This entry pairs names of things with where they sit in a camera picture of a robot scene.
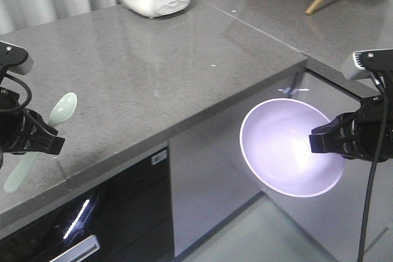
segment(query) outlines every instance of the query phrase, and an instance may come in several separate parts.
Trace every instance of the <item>granite countertop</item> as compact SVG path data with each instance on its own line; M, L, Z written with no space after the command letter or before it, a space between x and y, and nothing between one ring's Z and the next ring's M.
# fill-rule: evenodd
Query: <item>granite countertop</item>
M32 56L21 78L33 92L28 107L44 120L65 93L78 97L74 116L57 127L66 138L60 155L39 155L19 190L0 191L2 235L306 60L200 0L165 18L115 6L0 39ZM2 86L23 93L9 81ZM5 156L1 185L20 160Z
M61 154L39 155L17 192L0 191L0 238L300 67L375 94L345 80L341 63L355 50L392 47L391 0L340 1L308 17L311 1L193 0L153 20L115 6L0 36L33 57L21 78L33 91L28 107L44 120L65 93L78 96L74 116L57 128ZM1 185L19 160L6 155Z

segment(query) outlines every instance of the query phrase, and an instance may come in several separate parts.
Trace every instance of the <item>ceramic spoon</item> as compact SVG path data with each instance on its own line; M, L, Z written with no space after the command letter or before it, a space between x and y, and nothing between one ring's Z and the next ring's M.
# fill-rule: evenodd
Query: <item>ceramic spoon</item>
M59 124L67 121L73 115L76 108L77 98L75 93L69 92L64 95L55 105L49 116L48 125L56 128ZM4 182L4 191L7 193L15 192L22 184L31 167L33 166L39 152L28 152L22 157L14 170Z

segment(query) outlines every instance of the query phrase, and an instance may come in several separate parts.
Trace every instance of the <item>white bowl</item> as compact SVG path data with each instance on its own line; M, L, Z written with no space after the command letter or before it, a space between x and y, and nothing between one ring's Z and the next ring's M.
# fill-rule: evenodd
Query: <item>white bowl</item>
M271 99L246 115L240 146L251 171L270 188L299 198L329 191L344 171L344 158L311 153L308 135L330 120L294 99Z

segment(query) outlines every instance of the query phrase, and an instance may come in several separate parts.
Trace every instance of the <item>dishwasher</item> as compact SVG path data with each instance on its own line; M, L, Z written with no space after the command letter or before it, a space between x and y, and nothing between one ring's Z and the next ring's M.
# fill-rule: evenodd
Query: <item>dishwasher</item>
M0 262L171 261L168 148L0 241Z

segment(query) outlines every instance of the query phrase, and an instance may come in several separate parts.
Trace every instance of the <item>cabinet door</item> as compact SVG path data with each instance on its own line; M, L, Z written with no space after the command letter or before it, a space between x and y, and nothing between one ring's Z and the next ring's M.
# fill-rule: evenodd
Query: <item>cabinet door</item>
M261 190L239 146L246 114L285 97L295 77L266 88L169 140L175 255L182 253Z
M338 114L353 112L360 106L349 93L311 74L303 76L299 89L302 91L295 98L316 107L331 120ZM338 184L314 198L291 198L273 191L267 191L267 194L339 261L355 261L370 166L370 162L346 160L344 174ZM386 232L393 220L392 179L393 161L380 163L375 176L366 247L381 238L381 233ZM381 261L373 257L373 253L379 251L371 249L365 261L393 261L392 249L385 250L390 252L389 260Z

